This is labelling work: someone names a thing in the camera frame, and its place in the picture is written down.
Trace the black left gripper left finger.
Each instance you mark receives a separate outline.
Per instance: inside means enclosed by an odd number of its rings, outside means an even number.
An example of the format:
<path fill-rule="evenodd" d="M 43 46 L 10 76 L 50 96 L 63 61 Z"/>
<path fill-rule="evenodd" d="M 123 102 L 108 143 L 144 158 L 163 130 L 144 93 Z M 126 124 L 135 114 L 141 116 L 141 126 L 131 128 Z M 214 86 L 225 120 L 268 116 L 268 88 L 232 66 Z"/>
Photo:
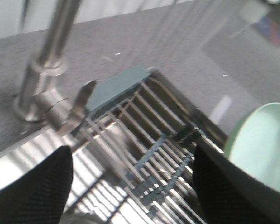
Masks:
<path fill-rule="evenodd" d="M 0 224 L 57 224 L 73 182 L 69 146 L 61 146 L 0 190 Z"/>

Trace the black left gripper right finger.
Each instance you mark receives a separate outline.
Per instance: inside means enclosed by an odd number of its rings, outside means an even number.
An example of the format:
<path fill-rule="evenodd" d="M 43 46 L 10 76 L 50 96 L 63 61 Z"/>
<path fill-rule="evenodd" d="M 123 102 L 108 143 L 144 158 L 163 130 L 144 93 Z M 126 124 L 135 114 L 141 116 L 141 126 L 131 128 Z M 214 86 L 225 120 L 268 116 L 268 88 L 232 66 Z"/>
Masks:
<path fill-rule="evenodd" d="M 193 184 L 210 224 L 280 224 L 280 192 L 204 143 L 196 146 Z"/>

